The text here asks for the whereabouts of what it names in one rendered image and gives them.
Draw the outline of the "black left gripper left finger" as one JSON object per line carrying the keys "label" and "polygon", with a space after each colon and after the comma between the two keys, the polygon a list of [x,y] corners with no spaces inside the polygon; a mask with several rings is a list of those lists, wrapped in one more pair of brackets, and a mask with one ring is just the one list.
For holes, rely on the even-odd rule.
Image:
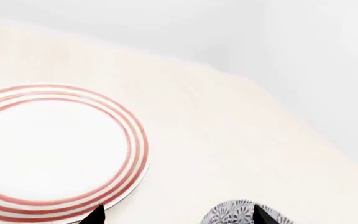
{"label": "black left gripper left finger", "polygon": [[104,224],[105,219],[104,205],[99,205],[82,220],[82,224]]}

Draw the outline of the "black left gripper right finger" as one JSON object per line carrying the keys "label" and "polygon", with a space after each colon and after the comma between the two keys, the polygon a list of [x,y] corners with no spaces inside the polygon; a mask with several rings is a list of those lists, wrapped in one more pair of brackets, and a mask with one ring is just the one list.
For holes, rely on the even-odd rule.
{"label": "black left gripper right finger", "polygon": [[278,222],[270,216],[262,207],[254,205],[252,215],[254,224],[278,224]]}

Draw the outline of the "black floral patterned bowl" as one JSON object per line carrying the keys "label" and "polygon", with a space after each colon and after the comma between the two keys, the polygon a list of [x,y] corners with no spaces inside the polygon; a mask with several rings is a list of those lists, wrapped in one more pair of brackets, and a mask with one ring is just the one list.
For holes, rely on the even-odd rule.
{"label": "black floral patterned bowl", "polygon": [[280,212],[250,200],[230,200],[213,207],[200,221],[200,224],[255,224],[253,220],[254,206],[258,205],[277,223],[296,224]]}

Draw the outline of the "white plate with red rings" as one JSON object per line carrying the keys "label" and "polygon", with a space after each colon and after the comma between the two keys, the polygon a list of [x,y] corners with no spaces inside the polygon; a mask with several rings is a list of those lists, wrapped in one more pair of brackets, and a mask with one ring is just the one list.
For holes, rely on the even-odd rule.
{"label": "white plate with red rings", "polygon": [[149,168],[138,119],[68,85],[0,89],[0,224],[77,224],[125,199]]}

